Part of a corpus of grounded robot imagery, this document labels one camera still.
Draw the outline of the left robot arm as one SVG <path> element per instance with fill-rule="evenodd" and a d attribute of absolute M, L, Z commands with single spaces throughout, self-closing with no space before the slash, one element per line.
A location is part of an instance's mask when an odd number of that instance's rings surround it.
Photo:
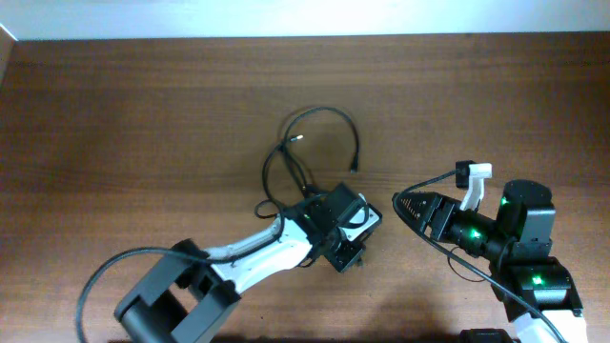
<path fill-rule="evenodd" d="M 337 272 L 360 261 L 382 214 L 345 184 L 284 208 L 264 231 L 223 247 L 176 243 L 128 292 L 114 317 L 134 342 L 209 342 L 250 287 L 326 258 Z"/>

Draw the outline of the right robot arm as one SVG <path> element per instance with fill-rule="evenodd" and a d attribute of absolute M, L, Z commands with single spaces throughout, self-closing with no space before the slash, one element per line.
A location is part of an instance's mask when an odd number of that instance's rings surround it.
<path fill-rule="evenodd" d="M 519 341 L 587 341 L 574 279 L 551 254 L 550 189 L 530 180 L 506 183 L 494 218 L 478 211 L 482 179 L 465 190 L 456 200 L 413 186 L 395 193 L 392 204 L 418 237 L 490 284 Z"/>

